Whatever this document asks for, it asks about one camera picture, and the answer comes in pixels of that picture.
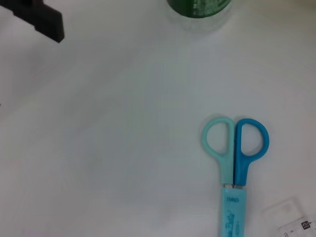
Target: green bottle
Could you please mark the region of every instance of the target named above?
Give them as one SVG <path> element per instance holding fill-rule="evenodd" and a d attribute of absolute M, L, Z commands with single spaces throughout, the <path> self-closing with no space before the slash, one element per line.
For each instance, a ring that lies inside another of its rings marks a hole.
<path fill-rule="evenodd" d="M 222 11 L 231 0 L 167 0 L 173 10 L 190 18 L 204 18 Z"/>

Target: deli logo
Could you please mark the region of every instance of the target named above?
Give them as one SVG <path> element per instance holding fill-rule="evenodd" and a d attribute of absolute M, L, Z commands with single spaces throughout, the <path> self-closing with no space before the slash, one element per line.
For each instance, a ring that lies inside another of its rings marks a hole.
<path fill-rule="evenodd" d="M 234 198 L 234 197 L 228 197 L 227 198 L 227 202 L 239 202 L 238 198 Z"/>

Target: scissor handle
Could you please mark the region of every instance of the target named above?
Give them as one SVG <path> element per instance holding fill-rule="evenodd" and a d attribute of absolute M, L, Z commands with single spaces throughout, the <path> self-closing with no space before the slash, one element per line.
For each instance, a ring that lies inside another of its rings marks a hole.
<path fill-rule="evenodd" d="M 228 150 L 224 154 L 220 154 L 213 150 L 207 142 L 207 133 L 210 128 L 218 123 L 226 123 L 228 125 Z M 209 121 L 202 131 L 202 145 L 206 152 L 214 157 L 220 166 L 221 183 L 233 184 L 234 181 L 234 136 L 235 123 L 230 118 L 220 117 Z"/>
<path fill-rule="evenodd" d="M 251 156 L 245 155 L 241 151 L 241 130 L 245 124 L 256 127 L 262 136 L 263 145 L 261 150 Z M 261 158 L 269 148 L 269 134 L 266 128 L 258 121 L 251 118 L 241 119 L 236 125 L 235 131 L 235 170 L 234 170 L 234 184 L 245 186 L 247 181 L 248 167 L 250 163 Z"/>

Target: black object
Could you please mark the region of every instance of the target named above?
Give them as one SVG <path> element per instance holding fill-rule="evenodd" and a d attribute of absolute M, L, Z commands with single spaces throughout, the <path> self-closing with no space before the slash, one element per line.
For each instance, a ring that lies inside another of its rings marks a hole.
<path fill-rule="evenodd" d="M 56 42 L 65 37 L 62 14 L 45 5 L 43 0 L 0 0 L 3 6 L 22 20 L 30 23 L 35 30 Z"/>

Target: white table surface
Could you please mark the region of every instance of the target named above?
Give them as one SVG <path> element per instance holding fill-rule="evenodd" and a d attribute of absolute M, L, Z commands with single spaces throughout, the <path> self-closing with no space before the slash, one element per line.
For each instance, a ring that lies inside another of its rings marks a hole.
<path fill-rule="evenodd" d="M 47 4 L 61 44 L 0 9 L 1 236 L 216 237 L 219 167 L 200 132 L 217 115 L 270 134 L 246 237 L 266 237 L 262 211 L 284 199 L 316 212 L 315 0 L 239 1 L 206 36 L 154 0 Z M 259 145 L 243 134 L 244 151 Z"/>

